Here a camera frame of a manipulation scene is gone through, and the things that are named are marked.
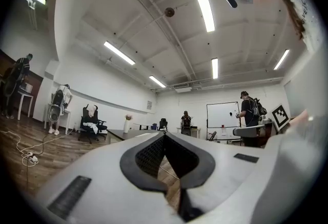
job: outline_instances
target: whiteboard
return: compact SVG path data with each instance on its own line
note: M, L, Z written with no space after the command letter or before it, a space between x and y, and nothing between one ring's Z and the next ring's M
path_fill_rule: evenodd
M238 102L207 105L208 128L240 127Z

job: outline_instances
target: white cloth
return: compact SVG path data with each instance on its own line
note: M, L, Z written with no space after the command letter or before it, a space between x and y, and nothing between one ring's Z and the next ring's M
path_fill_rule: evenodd
M67 97L68 97L69 99L72 97L72 93L71 93L71 91L70 91L66 86L64 86L64 85L59 86L59 87L57 88L56 92L57 92L58 90L62 90L63 95L64 95L64 102L65 102L65 103L68 103L68 101L67 101ZM62 106L60 107L60 115L63 115L63 114L64 114L64 105L62 105Z
M92 128L92 129L93 129L93 132L94 132L95 134L98 133L98 127L97 127L96 124L91 123L91 122L88 122L88 123L83 123L83 125L84 125L84 126L87 126L87 127L89 127L89 128Z
M93 117L94 112L96 111L96 106L88 105L87 110L89 111L89 117Z
M313 53L327 45L325 25L323 24L316 6L312 0L291 0L295 5L295 10L303 20L305 32L303 41L307 49Z

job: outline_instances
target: table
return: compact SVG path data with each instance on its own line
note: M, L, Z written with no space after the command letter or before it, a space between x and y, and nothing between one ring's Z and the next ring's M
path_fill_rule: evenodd
M32 107L32 102L33 102L34 96L32 94L26 92L25 90L21 89L21 88L19 88L18 93L20 95L22 95L20 97L19 108L18 108L18 116L17 116L17 120L20 120L21 119L21 111L22 111L22 104L23 104L24 96L31 98L30 99L29 111L27 113L27 117L30 117L30 112L31 112L31 107Z
M196 131L196 137L199 138L199 131L200 131L200 128L192 128L191 129L191 133L192 132L195 132Z
M147 125L147 124L137 124L137 123L134 123L134 124L139 126L139 130L142 129L142 126L145 126L146 127L146 130L148 130L148 127L151 127L152 126L152 125Z
M48 111L49 111L49 107L51 105L52 105L52 103L47 103L45 105L45 113L44 113L45 129L47 128L47 122L49 121L48 120ZM67 121L66 121L66 130L65 130L65 134L67 135L68 127L69 127L70 121L71 121L71 111L68 109L64 109L64 113L68 114Z
M124 133L123 130L116 129L107 129L107 131L120 140L127 140L146 133L160 133L160 131L157 130L129 130L128 133Z

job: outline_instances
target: black mesh panel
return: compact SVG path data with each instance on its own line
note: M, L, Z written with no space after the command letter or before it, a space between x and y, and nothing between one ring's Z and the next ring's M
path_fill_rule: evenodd
M145 173L157 178L160 163L164 158L163 137L140 150L135 157L138 167Z

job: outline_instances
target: black office chair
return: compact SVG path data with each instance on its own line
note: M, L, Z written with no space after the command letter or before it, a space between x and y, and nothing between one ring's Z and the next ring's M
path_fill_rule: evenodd
M168 122L166 121L166 118L162 118L160 120L158 130L162 129L163 127L166 127L166 131L168 130Z
M104 126L104 123L106 121L102 121L102 120L98 119L98 106L95 106L96 110L94 111L93 117L89 116L89 111L87 110L87 107L88 107L88 105L86 107L83 107L83 116L81 117L81 124L80 124L80 128L82 128L86 132L81 132L80 136L78 137L78 140L80 141L81 136L85 135L88 138L90 143L92 143L91 139L90 139L90 136L94 137L96 139L96 141L99 142L99 139L97 138L97 135L101 135L99 133L100 130L106 130L107 129L107 127ZM94 123L94 124L96 124L97 127L98 127L98 133L95 134L92 128L90 128L88 126L84 126L83 123Z

